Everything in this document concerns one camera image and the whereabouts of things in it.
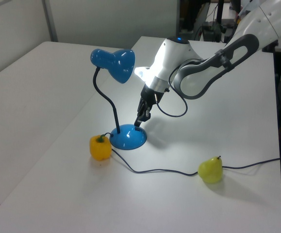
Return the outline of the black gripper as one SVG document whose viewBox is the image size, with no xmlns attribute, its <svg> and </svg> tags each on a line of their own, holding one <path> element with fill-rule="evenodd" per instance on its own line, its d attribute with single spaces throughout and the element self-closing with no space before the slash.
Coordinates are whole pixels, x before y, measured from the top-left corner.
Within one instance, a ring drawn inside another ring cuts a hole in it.
<svg viewBox="0 0 281 233">
<path fill-rule="evenodd" d="M 147 121 L 151 118 L 151 109 L 156 102 L 160 102 L 164 93 L 154 91 L 147 85 L 144 85 L 141 91 L 141 98 L 137 109 L 137 117 L 134 122 L 134 126 L 140 127 L 143 121 Z"/>
</svg>

